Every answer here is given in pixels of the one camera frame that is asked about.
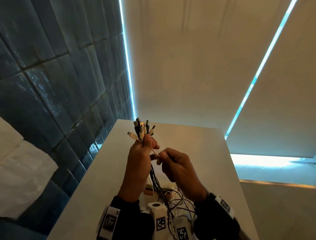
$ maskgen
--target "blue light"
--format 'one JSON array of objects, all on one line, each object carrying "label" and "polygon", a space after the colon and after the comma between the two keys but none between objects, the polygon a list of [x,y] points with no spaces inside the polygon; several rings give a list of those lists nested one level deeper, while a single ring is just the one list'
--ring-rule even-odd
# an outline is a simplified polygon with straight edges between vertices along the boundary
[{"label": "blue light", "polygon": [[124,27],[124,18],[123,18],[123,9],[122,9],[122,2],[121,2],[121,0],[119,0],[119,8],[120,8],[120,11],[121,11],[121,19],[122,19],[122,28],[123,28],[123,38],[124,38],[124,46],[125,46],[125,54],[126,54],[127,71],[128,71],[128,78],[129,78],[129,81],[130,81],[131,99],[132,99],[132,106],[133,106],[133,118],[134,118],[134,121],[135,121],[136,120],[136,112],[135,112],[133,88],[132,88],[132,81],[131,81],[130,62],[128,61],[127,44],[126,44],[125,27]]},{"label": "blue light", "polygon": [[260,64],[257,72],[256,72],[256,75],[254,76],[254,78],[253,78],[253,80],[252,80],[252,82],[251,82],[251,84],[250,84],[250,86],[249,86],[249,88],[248,88],[248,90],[246,92],[246,95],[245,95],[244,99],[242,100],[242,102],[241,102],[241,104],[240,104],[240,106],[239,106],[239,108],[238,108],[238,110],[237,110],[237,112],[236,112],[236,114],[235,114],[235,116],[234,116],[234,118],[232,120],[232,123],[230,124],[230,126],[229,126],[229,128],[227,130],[227,133],[225,135],[225,140],[227,139],[227,137],[228,137],[230,131],[232,130],[232,128],[233,128],[233,126],[234,126],[234,124],[235,124],[235,122],[236,122],[236,120],[237,120],[237,118],[238,118],[238,116],[239,116],[239,114],[240,114],[240,112],[242,110],[242,108],[244,107],[244,104],[247,101],[247,98],[249,97],[249,94],[251,93],[251,90],[253,89],[253,86],[255,85],[255,83],[256,83],[256,81],[257,81],[257,79],[258,79],[258,77],[259,77],[259,75],[260,75],[260,73],[261,73],[266,61],[268,60],[268,57],[270,56],[270,53],[271,53],[275,43],[277,42],[277,40],[278,40],[282,30],[283,30],[283,27],[284,27],[286,21],[288,20],[288,18],[290,16],[290,13],[291,13],[292,9],[294,8],[294,5],[295,5],[296,2],[297,2],[297,0],[292,0],[290,5],[289,5],[289,7],[288,7],[288,9],[286,10],[285,15],[284,15],[284,17],[283,17],[283,19],[282,19],[282,21],[281,21],[281,23],[279,25],[279,28],[277,29],[276,34],[274,35],[274,37],[272,39],[272,42],[270,43],[270,46],[269,46],[269,48],[268,48],[268,50],[267,50],[267,52],[266,52],[261,64]]}]

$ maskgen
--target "right hand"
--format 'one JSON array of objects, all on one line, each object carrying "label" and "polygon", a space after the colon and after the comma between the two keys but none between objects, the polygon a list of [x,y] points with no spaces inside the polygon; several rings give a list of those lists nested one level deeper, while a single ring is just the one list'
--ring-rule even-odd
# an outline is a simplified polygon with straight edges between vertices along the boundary
[{"label": "right hand", "polygon": [[159,153],[162,171],[171,182],[176,182],[183,194],[193,202],[203,201],[209,192],[198,179],[194,167],[187,154],[172,148]]}]

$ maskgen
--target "bundle of cables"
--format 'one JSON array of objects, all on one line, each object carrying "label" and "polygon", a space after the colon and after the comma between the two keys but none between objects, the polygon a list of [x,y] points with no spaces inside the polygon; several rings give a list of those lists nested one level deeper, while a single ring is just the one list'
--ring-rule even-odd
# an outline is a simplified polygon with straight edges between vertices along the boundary
[{"label": "bundle of cables", "polygon": [[[135,134],[133,134],[133,133],[130,133],[130,132],[128,132],[127,134],[131,138],[133,138],[135,140],[143,141],[143,138],[144,138],[145,134],[149,134],[150,136],[152,136],[154,134],[155,125],[151,129],[149,129],[148,120],[145,123],[145,122],[141,122],[140,119],[137,118],[136,121],[134,122],[134,128],[135,128],[137,136]],[[194,216],[193,216],[193,218],[194,218],[195,217],[194,205],[192,204],[192,202],[190,202],[189,200],[184,198],[183,193],[181,192],[180,189],[178,189],[179,191],[176,191],[176,190],[173,190],[173,189],[170,189],[170,190],[167,190],[167,191],[163,191],[163,189],[161,188],[161,186],[159,184],[158,179],[156,178],[153,165],[151,165],[151,170],[150,170],[150,174],[149,175],[150,175],[150,179],[151,179],[153,193],[154,194],[156,193],[157,196],[158,196],[158,200],[157,201],[161,200],[164,203],[164,205],[166,206],[166,208],[167,208],[168,229],[169,229],[170,234],[173,236],[173,238],[176,239],[175,232],[174,232],[174,229],[173,229],[173,226],[172,226],[172,221],[173,221],[175,215],[174,215],[174,213],[172,211],[175,210],[176,208],[183,209],[183,210],[186,210],[186,211],[188,211],[190,213],[190,217],[191,218],[192,218],[192,213],[194,213]],[[166,197],[166,193],[168,193],[168,192],[171,195],[172,195],[172,192],[176,192],[180,196],[180,199],[173,199],[172,198],[172,201],[168,200],[168,198]],[[187,202],[192,205],[194,211],[189,209],[188,205],[186,204]],[[183,203],[185,204],[186,209],[179,207]]]}]

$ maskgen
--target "white table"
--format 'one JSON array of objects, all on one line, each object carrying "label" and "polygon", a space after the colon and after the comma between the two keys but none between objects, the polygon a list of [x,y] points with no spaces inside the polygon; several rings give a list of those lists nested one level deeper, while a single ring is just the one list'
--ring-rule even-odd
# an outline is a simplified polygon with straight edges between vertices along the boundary
[{"label": "white table", "polygon": [[[154,124],[154,137],[161,148],[187,153],[204,186],[221,195],[235,210],[245,233],[252,240],[259,240],[222,131],[165,123],[150,123],[150,126]],[[110,204],[123,181],[128,152],[134,143],[128,131],[134,132],[133,121],[117,120],[48,240],[96,238],[104,207]],[[167,184],[168,179],[162,179],[161,166],[155,169],[161,184]]]}]

